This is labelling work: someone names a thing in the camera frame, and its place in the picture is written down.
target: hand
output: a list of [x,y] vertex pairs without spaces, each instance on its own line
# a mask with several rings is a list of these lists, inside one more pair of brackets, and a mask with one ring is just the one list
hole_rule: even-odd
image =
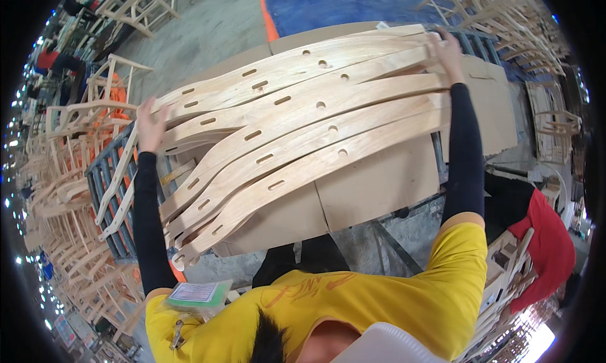
[[169,114],[169,107],[164,105],[160,107],[157,113],[158,121],[154,124],[152,117],[152,106],[156,102],[155,97],[144,101],[137,109],[137,132],[139,133],[139,151],[156,153],[157,148],[162,143],[164,132],[166,131],[166,116]]
[[461,49],[459,41],[455,36],[444,30],[437,28],[438,32],[446,40],[446,44],[442,45],[435,34],[430,34],[431,43],[436,51],[437,59],[440,64],[446,69],[446,74],[449,76],[450,85],[455,83],[465,83],[461,64]]

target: black hair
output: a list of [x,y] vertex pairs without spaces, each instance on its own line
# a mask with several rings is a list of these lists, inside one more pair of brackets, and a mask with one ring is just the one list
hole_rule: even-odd
[[259,323],[249,363],[286,362],[287,330],[287,328],[280,329],[276,321],[259,308]]
[[566,292],[564,293],[564,299],[560,301],[560,309],[566,308],[572,304],[576,292],[580,286],[580,275],[578,273],[572,273],[566,280]]

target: sign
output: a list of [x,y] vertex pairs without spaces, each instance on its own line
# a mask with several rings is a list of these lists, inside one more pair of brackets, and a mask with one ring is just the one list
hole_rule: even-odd
[[63,339],[63,343],[67,348],[69,348],[76,339],[76,335],[74,334],[72,327],[67,323],[67,320],[63,314],[57,317],[54,324],[55,328],[57,328],[57,331],[59,332],[59,336],[61,336],[61,339]]

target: person in red shirt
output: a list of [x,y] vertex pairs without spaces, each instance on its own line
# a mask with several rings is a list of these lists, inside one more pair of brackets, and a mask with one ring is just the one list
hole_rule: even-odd
[[491,195],[484,198],[486,221],[507,228],[520,240],[528,228],[534,228],[528,253],[538,278],[505,307],[500,318],[504,323],[512,314],[548,298],[563,285],[572,274],[576,253],[560,216],[532,184],[485,172],[484,190]]
[[46,49],[42,49],[42,52],[36,61],[36,67],[39,67],[40,69],[49,69],[58,73],[61,73],[64,69],[78,72],[86,67],[84,62],[79,59],[68,54],[56,52],[56,46],[57,41],[55,40],[51,42]]

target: black pants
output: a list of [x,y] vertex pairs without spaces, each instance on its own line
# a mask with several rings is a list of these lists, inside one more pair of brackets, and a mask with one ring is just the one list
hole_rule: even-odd
[[349,266],[329,234],[302,242],[301,262],[294,261],[294,244],[272,247],[253,278],[253,288],[269,285],[292,270],[310,273],[349,271]]
[[492,196],[484,198],[486,222],[506,229],[526,217],[534,192],[532,184],[484,172],[484,189]]
[[71,71],[78,72],[85,68],[86,65],[84,62],[64,53],[59,53],[57,58],[55,58],[53,65],[50,67],[50,69],[56,72],[58,75],[61,75],[63,69],[70,69]]

